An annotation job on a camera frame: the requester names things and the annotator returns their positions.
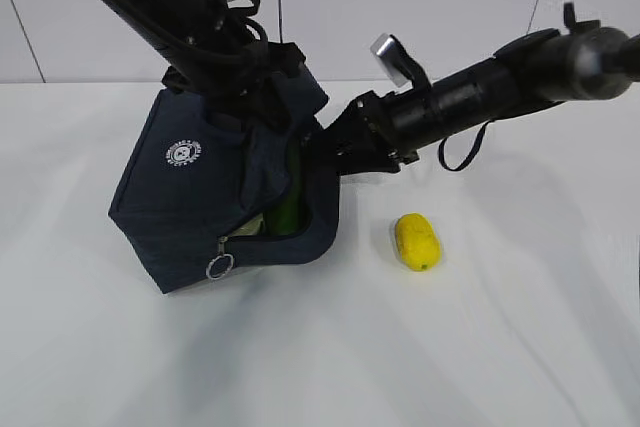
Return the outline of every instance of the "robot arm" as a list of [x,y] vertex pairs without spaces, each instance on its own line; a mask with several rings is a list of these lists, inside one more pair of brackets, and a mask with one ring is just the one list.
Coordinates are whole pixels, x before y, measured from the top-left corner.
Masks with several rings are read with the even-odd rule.
[[293,44],[268,43],[251,19],[260,0],[237,8],[231,0],[102,1],[171,64],[165,85],[201,94],[218,111],[286,129],[287,112],[266,79],[273,70],[295,75],[304,57]]
[[[332,156],[343,174],[397,172],[418,160],[417,150],[475,125],[519,117],[570,100],[608,100],[640,81],[640,36],[578,22],[565,5],[569,33],[547,29],[522,37],[491,58],[431,85],[422,68],[393,36],[372,51],[389,77],[413,88],[382,98],[368,92],[318,138],[316,155]],[[462,170],[477,154],[484,129]]]
[[[287,128],[289,113],[268,79],[276,70],[296,76],[305,59],[295,44],[267,41],[251,19],[260,0],[248,8],[230,8],[229,0],[103,1],[172,65],[167,86],[202,94],[217,111]],[[433,85],[397,39],[383,37],[374,54],[392,79],[413,88],[361,95],[308,149],[342,174],[397,172],[418,159],[421,147],[474,125],[568,100],[612,99],[640,81],[640,36],[578,22],[572,4],[565,6],[565,25],[567,35],[556,29],[527,35]]]

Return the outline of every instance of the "yellow lemon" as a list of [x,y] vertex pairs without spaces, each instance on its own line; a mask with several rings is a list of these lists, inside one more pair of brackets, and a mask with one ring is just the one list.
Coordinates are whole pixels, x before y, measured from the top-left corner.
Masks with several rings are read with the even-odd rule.
[[442,257],[440,242],[433,227],[420,214],[409,214],[396,224],[396,245],[402,260],[411,270],[423,272]]

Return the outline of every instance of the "navy blue bag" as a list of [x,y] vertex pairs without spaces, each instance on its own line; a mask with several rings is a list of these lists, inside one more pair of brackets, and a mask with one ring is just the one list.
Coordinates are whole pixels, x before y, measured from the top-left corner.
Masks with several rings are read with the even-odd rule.
[[162,292],[215,279],[232,268],[303,264],[332,245],[338,226],[336,169],[302,163],[306,223],[288,236],[229,237],[286,197],[292,178],[287,146],[320,129],[314,115],[328,101],[306,68],[276,73],[292,125],[277,134],[255,121],[244,132],[206,121],[204,99],[158,95],[109,210]]

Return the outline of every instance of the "white logo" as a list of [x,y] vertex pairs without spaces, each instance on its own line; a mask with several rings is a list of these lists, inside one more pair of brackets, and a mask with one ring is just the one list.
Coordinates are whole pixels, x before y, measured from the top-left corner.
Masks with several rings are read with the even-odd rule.
[[202,146],[193,140],[181,140],[173,144],[165,156],[169,165],[184,167],[193,164],[202,153]]

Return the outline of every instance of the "zipper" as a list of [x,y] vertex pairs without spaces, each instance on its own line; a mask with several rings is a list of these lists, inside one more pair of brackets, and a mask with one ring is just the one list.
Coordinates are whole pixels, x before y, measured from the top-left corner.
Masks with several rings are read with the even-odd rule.
[[[225,237],[225,236],[222,236],[218,239],[218,256],[215,259],[213,259],[211,262],[209,262],[209,265],[207,266],[207,270],[205,271],[207,278],[213,282],[217,280],[222,280],[235,267],[236,258],[232,254],[227,254],[225,252],[225,244],[227,243],[228,240],[229,240],[229,237]],[[227,266],[227,268],[224,270],[224,272],[220,274],[212,275],[211,271],[213,270],[215,265],[220,260],[223,260],[223,259],[226,259],[229,262],[229,265]]]

